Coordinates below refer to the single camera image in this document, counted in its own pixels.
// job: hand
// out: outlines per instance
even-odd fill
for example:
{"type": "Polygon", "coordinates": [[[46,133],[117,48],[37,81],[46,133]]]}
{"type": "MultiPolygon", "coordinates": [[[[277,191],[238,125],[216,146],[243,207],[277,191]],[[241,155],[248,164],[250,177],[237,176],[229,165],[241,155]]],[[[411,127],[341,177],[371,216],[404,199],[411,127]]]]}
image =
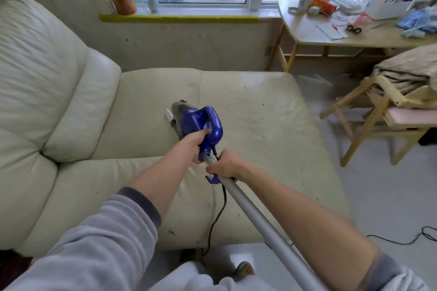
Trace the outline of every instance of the hand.
{"type": "Polygon", "coordinates": [[[245,171],[249,169],[249,166],[249,162],[237,153],[224,149],[218,157],[218,161],[206,167],[206,172],[219,176],[235,177],[244,182],[245,171]]]}
{"type": "Polygon", "coordinates": [[[195,133],[190,133],[186,135],[180,143],[182,145],[186,145],[187,149],[192,154],[191,161],[194,163],[201,163],[202,161],[199,161],[199,145],[203,142],[203,139],[207,134],[209,134],[211,131],[210,129],[203,129],[201,131],[197,131],[195,133]]]}

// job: cream leather sofa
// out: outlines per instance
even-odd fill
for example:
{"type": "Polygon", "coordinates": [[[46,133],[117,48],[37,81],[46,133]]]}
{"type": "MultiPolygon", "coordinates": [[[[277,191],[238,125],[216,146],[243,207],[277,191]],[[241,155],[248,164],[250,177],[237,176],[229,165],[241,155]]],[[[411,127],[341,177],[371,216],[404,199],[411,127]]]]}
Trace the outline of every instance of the cream leather sofa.
{"type": "MultiPolygon", "coordinates": [[[[290,74],[189,68],[121,73],[43,6],[12,0],[0,8],[0,99],[0,249],[41,256],[95,213],[176,143],[164,111],[180,99],[216,109],[224,128],[219,151],[240,152],[350,218],[339,178],[290,74]]],[[[205,246],[223,197],[204,175],[204,165],[190,168],[163,221],[160,248],[205,246]]],[[[229,198],[212,245],[259,241],[229,198]]]]}

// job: handheld vacuum cleaner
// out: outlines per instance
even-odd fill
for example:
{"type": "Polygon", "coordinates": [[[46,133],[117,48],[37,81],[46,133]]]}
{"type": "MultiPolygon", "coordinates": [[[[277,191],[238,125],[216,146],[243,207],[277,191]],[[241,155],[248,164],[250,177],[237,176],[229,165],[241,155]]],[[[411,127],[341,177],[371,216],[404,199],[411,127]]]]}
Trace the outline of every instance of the handheld vacuum cleaner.
{"type": "MultiPolygon", "coordinates": [[[[199,145],[199,161],[204,161],[208,165],[216,162],[216,159],[211,156],[211,150],[216,156],[216,145],[223,137],[223,128],[213,107],[205,106],[198,109],[187,104],[186,101],[180,100],[171,106],[171,112],[167,109],[165,114],[170,121],[170,125],[176,131],[179,140],[190,133],[209,128],[211,130],[210,134],[206,135],[199,145]]],[[[206,178],[211,184],[221,183],[226,188],[304,291],[328,290],[306,262],[240,189],[234,179],[218,175],[207,176],[206,178]]]]}

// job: gray sleeve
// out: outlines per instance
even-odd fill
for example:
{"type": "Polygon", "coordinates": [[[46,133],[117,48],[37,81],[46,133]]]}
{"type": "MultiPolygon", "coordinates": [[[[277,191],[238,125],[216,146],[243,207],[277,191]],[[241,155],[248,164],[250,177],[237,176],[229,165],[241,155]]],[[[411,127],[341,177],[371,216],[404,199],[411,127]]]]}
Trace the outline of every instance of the gray sleeve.
{"type": "Polygon", "coordinates": [[[7,291],[133,290],[149,264],[161,224],[153,204],[123,188],[69,230],[7,291]]]}
{"type": "Polygon", "coordinates": [[[411,269],[381,253],[370,267],[359,291],[430,291],[411,269]]]}

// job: yellow tape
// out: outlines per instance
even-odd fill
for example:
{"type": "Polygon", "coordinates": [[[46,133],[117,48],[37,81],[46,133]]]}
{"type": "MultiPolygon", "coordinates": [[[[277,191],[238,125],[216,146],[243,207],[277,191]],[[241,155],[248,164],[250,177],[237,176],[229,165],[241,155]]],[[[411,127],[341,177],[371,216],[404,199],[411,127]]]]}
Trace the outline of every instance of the yellow tape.
{"type": "Polygon", "coordinates": [[[257,23],[252,15],[115,15],[100,14],[102,22],[112,23],[257,23]]]}

